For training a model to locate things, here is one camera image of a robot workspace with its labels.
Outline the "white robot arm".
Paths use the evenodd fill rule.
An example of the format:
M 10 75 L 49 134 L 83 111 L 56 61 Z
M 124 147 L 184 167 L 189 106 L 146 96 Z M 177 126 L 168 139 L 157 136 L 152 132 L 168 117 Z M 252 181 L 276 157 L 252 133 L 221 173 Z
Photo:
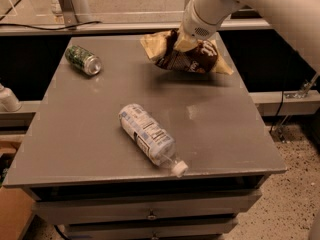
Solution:
M 179 30 L 191 50 L 198 39 L 206 40 L 223 21 L 249 6 L 310 65 L 320 73 L 320 0 L 190 0 Z

